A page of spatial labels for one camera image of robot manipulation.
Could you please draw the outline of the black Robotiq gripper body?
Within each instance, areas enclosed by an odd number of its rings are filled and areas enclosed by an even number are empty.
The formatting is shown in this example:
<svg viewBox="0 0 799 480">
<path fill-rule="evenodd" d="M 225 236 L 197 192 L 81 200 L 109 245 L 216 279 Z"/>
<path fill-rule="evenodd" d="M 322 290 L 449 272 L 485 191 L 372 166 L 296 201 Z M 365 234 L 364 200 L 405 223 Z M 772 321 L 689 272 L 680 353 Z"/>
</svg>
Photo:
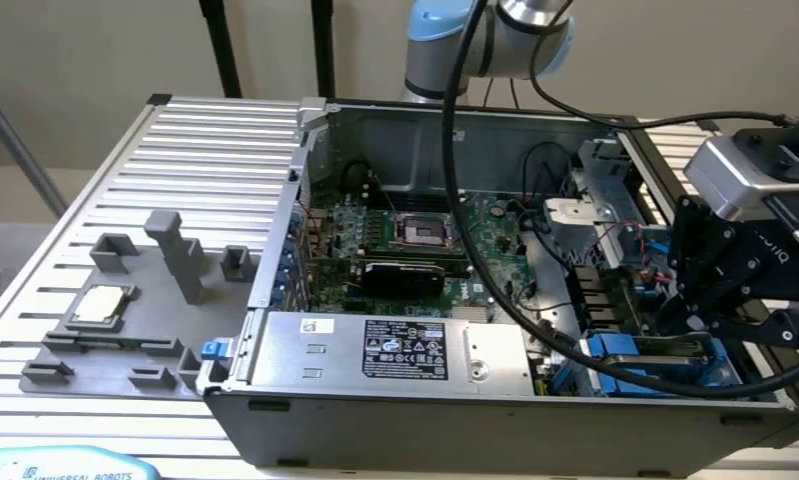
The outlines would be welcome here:
<svg viewBox="0 0 799 480">
<path fill-rule="evenodd" d="M 757 299 L 799 301 L 799 243 L 776 220 L 739 224 L 740 240 L 735 253 L 756 260 L 759 267 L 747 278 L 747 296 Z"/>
</svg>

